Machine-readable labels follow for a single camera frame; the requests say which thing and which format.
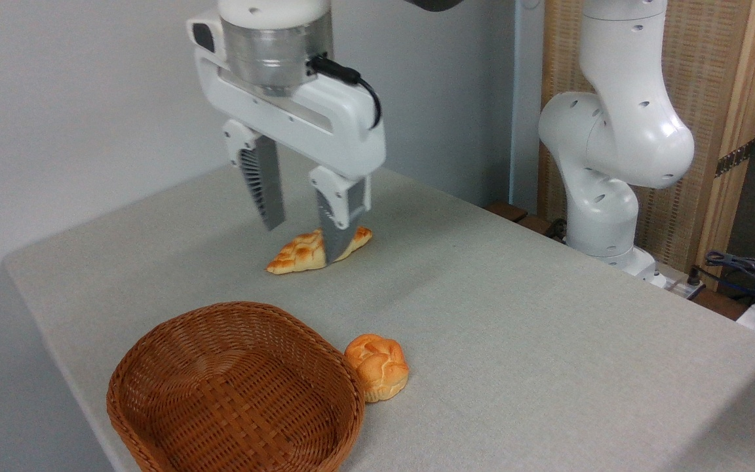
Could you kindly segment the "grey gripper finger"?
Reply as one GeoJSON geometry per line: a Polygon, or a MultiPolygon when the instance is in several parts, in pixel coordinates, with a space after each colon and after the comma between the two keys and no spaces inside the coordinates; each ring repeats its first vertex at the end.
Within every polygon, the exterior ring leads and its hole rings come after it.
{"type": "Polygon", "coordinates": [[[317,192],[324,253],[330,265],[351,244],[360,217],[372,207],[371,176],[351,180],[326,167],[315,167],[309,179],[317,192]]]}
{"type": "Polygon", "coordinates": [[[229,161],[240,170],[267,230],[285,219],[281,170],[275,141],[229,119],[223,125],[229,161]]]}

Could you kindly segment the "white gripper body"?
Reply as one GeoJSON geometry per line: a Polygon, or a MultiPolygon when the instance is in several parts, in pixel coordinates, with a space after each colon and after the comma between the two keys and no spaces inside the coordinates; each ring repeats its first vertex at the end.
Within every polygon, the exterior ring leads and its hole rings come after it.
{"type": "Polygon", "coordinates": [[[227,116],[231,159],[275,169],[278,146],[361,180],[385,161],[379,105],[332,60],[329,10],[206,10],[187,21],[206,99],[227,116]]]}

